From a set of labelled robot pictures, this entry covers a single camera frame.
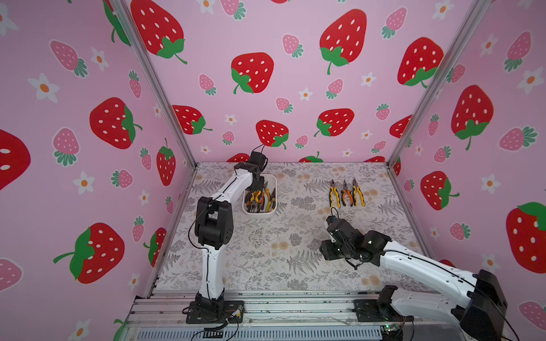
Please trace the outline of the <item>white plastic storage box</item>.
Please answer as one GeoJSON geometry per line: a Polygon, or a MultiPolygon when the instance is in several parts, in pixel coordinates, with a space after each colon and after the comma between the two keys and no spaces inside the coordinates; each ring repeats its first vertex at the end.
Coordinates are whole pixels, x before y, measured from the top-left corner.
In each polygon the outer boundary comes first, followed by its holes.
{"type": "Polygon", "coordinates": [[[243,192],[243,212],[251,218],[269,218],[277,211],[277,178],[264,174],[259,190],[243,192]]]}

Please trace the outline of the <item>orange black Greener pliers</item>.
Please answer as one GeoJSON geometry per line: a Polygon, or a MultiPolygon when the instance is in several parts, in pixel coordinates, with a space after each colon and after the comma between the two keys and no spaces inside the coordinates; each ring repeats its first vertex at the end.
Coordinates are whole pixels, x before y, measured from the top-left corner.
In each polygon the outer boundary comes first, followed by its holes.
{"type": "Polygon", "coordinates": [[[343,206],[353,207],[355,205],[353,192],[345,180],[341,191],[341,202],[343,206]]]}

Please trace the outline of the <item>yellow black combination pliers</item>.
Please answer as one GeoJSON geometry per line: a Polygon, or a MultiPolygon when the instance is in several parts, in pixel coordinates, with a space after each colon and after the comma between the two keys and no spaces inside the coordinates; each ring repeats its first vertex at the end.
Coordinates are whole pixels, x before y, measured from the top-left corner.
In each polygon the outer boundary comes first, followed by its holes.
{"type": "Polygon", "coordinates": [[[360,189],[360,186],[358,184],[358,181],[354,178],[352,182],[352,188],[353,188],[353,198],[355,200],[355,205],[359,205],[361,207],[365,207],[365,198],[363,195],[363,192],[360,189]]]}

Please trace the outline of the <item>yellow black flat-nose pliers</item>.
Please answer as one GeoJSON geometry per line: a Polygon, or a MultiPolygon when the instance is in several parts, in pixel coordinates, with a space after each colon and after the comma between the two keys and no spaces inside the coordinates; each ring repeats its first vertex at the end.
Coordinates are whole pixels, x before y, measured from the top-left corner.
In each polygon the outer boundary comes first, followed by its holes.
{"type": "Polygon", "coordinates": [[[329,202],[331,207],[341,207],[341,200],[338,193],[338,189],[336,186],[336,182],[334,179],[330,182],[330,190],[329,190],[329,202]]]}

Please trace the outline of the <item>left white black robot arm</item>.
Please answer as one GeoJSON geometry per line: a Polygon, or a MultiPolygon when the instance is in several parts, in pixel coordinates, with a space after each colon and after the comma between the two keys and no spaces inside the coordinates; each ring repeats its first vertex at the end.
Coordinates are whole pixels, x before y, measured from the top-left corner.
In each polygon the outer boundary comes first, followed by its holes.
{"type": "Polygon", "coordinates": [[[214,311],[223,304],[223,257],[234,233],[232,204],[243,193],[263,187],[261,173],[267,162],[263,153],[252,152],[248,161],[234,166],[232,176],[216,193],[198,200],[194,230],[203,253],[203,277],[196,296],[200,306],[214,311]]]}

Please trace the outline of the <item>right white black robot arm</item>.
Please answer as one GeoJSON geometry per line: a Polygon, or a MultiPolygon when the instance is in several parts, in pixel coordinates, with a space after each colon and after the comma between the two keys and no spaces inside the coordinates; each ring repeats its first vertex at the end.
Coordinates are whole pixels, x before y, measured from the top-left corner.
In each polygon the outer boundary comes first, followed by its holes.
{"type": "Polygon", "coordinates": [[[508,304],[499,280],[489,271],[474,274],[415,253],[385,234],[365,234],[335,215],[327,217],[329,239],[319,251],[327,261],[344,260],[353,269],[370,263],[397,271],[428,292],[386,285],[376,300],[357,300],[359,321],[413,321],[416,317],[459,328],[466,340],[501,340],[508,304]]]}

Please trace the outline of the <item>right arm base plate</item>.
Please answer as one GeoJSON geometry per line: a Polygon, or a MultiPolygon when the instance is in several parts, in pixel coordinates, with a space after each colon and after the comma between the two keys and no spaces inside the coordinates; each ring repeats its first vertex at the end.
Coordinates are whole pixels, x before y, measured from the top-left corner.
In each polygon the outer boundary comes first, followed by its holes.
{"type": "Polygon", "coordinates": [[[353,312],[359,322],[402,323],[413,322],[415,317],[402,316],[389,303],[378,303],[376,300],[365,299],[353,302],[353,312]]]}

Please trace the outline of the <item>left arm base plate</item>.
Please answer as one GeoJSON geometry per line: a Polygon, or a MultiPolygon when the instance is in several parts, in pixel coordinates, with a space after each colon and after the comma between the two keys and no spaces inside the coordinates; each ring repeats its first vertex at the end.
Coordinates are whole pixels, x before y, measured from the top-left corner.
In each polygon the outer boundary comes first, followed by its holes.
{"type": "Polygon", "coordinates": [[[244,301],[223,301],[211,306],[194,301],[183,309],[186,324],[241,323],[244,312],[244,301]]]}

